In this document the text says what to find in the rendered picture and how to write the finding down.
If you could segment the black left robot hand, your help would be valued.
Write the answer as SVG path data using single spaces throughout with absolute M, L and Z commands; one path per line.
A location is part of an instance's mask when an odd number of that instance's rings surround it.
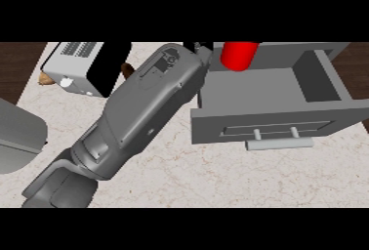
M 212 50 L 213 43 L 212 42 L 184 42 L 182 47 L 188 49 L 193 53 L 196 53 L 202 47 L 206 47 L 209 50 Z

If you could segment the red can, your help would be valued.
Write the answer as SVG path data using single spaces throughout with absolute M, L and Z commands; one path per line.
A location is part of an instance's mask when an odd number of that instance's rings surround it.
M 219 53 L 219 62 L 222 66 L 232 71 L 246 70 L 258 47 L 258 42 L 225 42 Z

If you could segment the grey open drawer box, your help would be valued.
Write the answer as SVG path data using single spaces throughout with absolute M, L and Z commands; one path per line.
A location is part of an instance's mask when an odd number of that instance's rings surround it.
M 266 66 L 241 72 L 210 71 L 200 90 L 202 108 L 297 107 L 349 101 L 323 50 L 305 51 L 287 67 Z

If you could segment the brown lumpy object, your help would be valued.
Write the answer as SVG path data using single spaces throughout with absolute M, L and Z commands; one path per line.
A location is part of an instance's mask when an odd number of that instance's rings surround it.
M 135 71 L 134 67 L 126 62 L 123 62 L 120 64 L 120 73 L 122 73 L 123 78 L 128 78 L 131 74 L 134 73 L 134 71 Z
M 38 75 L 36 83 L 38 83 L 39 85 L 52 85 L 52 84 L 54 84 L 54 81 L 52 81 L 52 79 L 47 76 L 47 74 L 42 72 L 42 73 Z

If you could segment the grey cabinet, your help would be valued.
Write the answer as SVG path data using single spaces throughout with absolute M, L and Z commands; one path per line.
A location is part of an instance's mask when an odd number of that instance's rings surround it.
M 262 42 L 249 69 L 289 68 L 306 51 L 323 50 L 331 60 L 348 42 Z

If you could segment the pale grey and black appliance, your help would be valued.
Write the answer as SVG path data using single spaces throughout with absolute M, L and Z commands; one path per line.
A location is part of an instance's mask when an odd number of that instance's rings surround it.
M 129 51 L 129 42 L 58 42 L 39 69 L 66 92 L 107 98 Z

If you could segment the grey rounded appliance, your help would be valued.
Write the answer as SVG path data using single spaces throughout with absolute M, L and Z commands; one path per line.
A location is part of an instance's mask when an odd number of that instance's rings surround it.
M 45 139 L 42 119 L 0 98 L 0 174 L 16 172 L 30 163 Z

